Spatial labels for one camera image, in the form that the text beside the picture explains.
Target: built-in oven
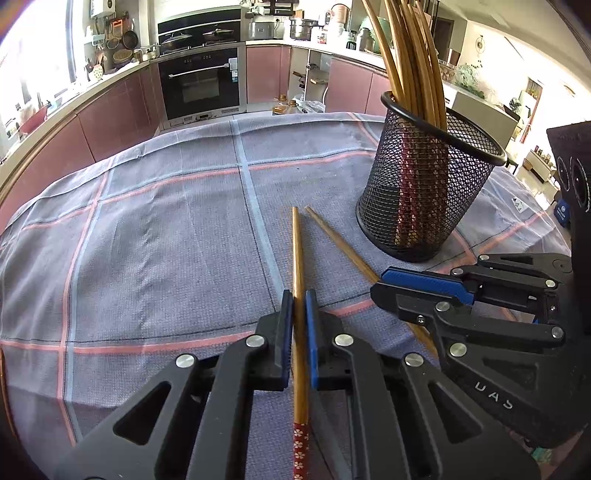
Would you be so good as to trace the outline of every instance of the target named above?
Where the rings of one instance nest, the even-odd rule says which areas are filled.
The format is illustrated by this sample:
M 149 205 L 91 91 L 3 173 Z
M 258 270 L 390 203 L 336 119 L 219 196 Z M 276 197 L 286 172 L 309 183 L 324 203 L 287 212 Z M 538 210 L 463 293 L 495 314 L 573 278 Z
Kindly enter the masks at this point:
M 186 50 L 162 60 L 164 129 L 246 111 L 244 43 Z

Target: mesh cup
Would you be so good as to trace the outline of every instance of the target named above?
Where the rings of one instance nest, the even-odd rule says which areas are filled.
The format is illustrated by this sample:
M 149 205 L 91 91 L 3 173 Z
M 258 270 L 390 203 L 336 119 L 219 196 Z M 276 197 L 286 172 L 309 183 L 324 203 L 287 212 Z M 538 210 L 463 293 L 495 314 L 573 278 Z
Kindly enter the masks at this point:
M 505 150 L 463 115 L 447 110 L 447 133 L 382 94 L 387 107 L 374 164 L 356 207 L 369 240 L 407 262 L 433 258 Z

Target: kitchen cabinet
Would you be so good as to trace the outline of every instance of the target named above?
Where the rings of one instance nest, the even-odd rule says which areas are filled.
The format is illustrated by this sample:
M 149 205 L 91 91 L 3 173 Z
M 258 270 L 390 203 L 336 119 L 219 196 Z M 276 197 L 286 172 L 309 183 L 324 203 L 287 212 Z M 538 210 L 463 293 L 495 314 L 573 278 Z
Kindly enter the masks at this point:
M 369 87 L 368 104 L 365 113 L 368 115 L 386 116 L 386 107 L 381 101 L 384 92 L 390 90 L 390 82 L 387 77 L 374 73 Z
M 0 232 L 24 203 L 51 183 L 95 162 L 80 119 L 75 116 L 35 156 L 0 206 Z
M 95 161 L 104 160 L 154 135 L 139 73 L 116 83 L 79 114 Z
M 248 47 L 246 49 L 246 101 L 272 102 L 287 94 L 291 48 Z
M 372 75 L 373 72 L 365 67 L 333 59 L 324 100 L 326 112 L 365 113 Z

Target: tablecloth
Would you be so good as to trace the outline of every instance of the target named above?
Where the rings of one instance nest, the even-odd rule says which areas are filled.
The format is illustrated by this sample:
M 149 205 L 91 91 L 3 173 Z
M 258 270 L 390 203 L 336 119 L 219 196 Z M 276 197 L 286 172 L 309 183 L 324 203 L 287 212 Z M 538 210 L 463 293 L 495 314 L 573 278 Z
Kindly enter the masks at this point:
M 0 237 L 0 343 L 19 437 L 50 478 L 176 355 L 220 353 L 279 308 L 291 287 L 292 206 L 311 205 L 379 273 L 446 273 L 483 253 L 569 253 L 504 168 L 433 260 L 381 252 L 357 226 L 355 203 L 382 122 L 247 117 L 163 134 L 53 183 L 15 214 Z M 370 285 L 316 224 L 305 215 L 302 224 L 306 284 L 321 307 L 379 352 L 430 358 L 406 324 L 373 305 Z M 247 478 L 289 477 L 291 393 L 256 393 Z M 311 410 L 311 478 L 350 478 L 343 397 L 315 395 Z

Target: countertop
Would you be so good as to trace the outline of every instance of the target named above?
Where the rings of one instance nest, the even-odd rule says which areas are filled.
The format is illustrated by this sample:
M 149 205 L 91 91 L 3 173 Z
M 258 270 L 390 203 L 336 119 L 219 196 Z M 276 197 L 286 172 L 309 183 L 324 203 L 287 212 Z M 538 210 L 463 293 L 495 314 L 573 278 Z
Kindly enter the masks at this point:
M 78 107 L 84 105 L 93 96 L 118 82 L 121 79 L 137 72 L 150 64 L 149 61 L 141 63 L 129 63 L 125 67 L 119 69 L 117 72 L 110 75 L 105 75 L 96 83 L 89 84 L 87 88 L 61 105 L 30 135 L 27 135 L 15 147 L 12 147 L 12 152 L 8 155 L 2 163 L 0 163 L 0 185 L 8 178 L 11 172 L 17 168 L 20 162 L 28 155 L 28 153 L 50 132 L 55 128 L 64 118 L 68 117 Z
M 366 65 L 376 67 L 380 70 L 383 70 L 384 72 L 386 71 L 384 60 L 382 59 L 381 55 L 373 55 L 371 53 L 365 53 L 364 51 L 351 50 L 339 45 L 315 43 L 307 40 L 293 40 L 291 38 L 287 40 L 249 40 L 246 42 L 247 47 L 252 45 L 285 45 L 289 47 L 306 48 L 308 50 L 329 53 L 344 59 L 351 59 L 357 62 L 365 63 Z

